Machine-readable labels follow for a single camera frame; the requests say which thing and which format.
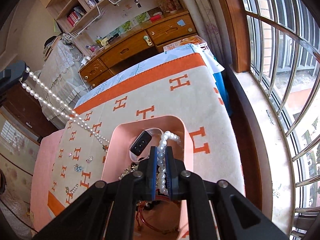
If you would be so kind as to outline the orange H pattern blanket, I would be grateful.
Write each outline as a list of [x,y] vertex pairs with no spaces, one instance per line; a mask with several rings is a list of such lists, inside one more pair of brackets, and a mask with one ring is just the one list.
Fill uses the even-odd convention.
[[[129,122],[173,115],[192,141],[194,169],[204,180],[229,181],[245,192],[240,153],[231,121],[214,77],[206,66],[184,70],[92,107],[63,130],[52,170],[48,209],[56,216],[102,173],[114,129]],[[81,172],[74,165],[82,166]],[[74,194],[65,187],[79,185]]]

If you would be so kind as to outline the light blue patterned sheet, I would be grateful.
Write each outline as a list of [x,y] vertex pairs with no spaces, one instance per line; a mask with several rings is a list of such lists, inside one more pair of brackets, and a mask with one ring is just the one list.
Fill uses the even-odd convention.
[[225,70],[224,67],[216,61],[209,49],[189,43],[153,56],[111,77],[82,96],[76,103],[75,110],[82,114],[131,90],[198,66],[208,68],[222,100],[227,102],[221,74]]

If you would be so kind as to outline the wooden desk with drawers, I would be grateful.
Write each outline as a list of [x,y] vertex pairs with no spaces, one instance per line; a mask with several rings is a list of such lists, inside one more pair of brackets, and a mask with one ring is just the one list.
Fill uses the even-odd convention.
[[80,77],[85,85],[97,87],[131,65],[161,53],[169,43],[196,34],[187,10],[166,14],[155,22],[147,21],[101,48],[80,69]]

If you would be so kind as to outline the pink bed sheet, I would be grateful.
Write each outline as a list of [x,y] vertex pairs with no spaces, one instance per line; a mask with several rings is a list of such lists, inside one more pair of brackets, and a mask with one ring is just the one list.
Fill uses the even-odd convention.
[[30,199],[30,217],[36,231],[40,231],[52,220],[47,206],[48,191],[55,155],[62,135],[61,129],[42,139],[37,154]]

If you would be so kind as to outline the pink smart watch band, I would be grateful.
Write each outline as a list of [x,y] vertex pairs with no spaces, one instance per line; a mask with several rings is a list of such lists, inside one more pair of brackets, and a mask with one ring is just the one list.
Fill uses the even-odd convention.
[[133,163],[138,164],[141,160],[148,159],[142,156],[142,152],[146,149],[147,145],[151,142],[153,136],[162,135],[163,131],[159,128],[149,128],[143,130],[140,135],[130,146],[129,156]]

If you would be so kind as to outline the magazine on bed corner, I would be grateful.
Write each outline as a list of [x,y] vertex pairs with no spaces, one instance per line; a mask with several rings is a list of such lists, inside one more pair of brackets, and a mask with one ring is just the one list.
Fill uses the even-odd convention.
[[171,42],[163,46],[163,51],[170,50],[192,50],[195,52],[208,50],[207,42],[199,35],[188,36],[186,38]]

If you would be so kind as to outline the white lace covered furniture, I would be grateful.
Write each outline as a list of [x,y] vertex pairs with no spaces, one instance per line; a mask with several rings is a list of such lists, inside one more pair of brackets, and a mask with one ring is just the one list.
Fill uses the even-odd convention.
[[66,116],[87,94],[88,85],[79,75],[84,56],[65,35],[59,35],[52,42],[51,49],[43,68],[36,72],[40,83],[35,85],[35,92],[48,103],[40,103],[44,116],[55,127],[62,129],[67,122]]

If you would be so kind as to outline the pink open box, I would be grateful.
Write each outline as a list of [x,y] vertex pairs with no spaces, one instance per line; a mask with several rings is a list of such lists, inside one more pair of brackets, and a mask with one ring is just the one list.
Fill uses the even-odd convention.
[[157,146],[161,134],[170,131],[180,138],[180,143],[167,140],[167,150],[183,162],[185,169],[194,169],[193,141],[183,121],[173,115],[164,115],[118,125],[111,137],[106,155],[102,180],[112,183],[120,180],[120,175],[132,162],[140,167],[151,161],[151,167],[144,172],[148,198],[159,201],[151,211],[141,207],[136,211],[135,239],[187,239],[188,215],[184,200],[169,201],[158,188]]

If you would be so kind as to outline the brown wooden door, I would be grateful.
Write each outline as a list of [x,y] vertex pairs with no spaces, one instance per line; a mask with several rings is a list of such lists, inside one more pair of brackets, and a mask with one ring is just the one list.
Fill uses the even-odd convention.
[[38,138],[58,131],[44,116],[40,103],[22,88],[20,82],[1,94],[1,107]]

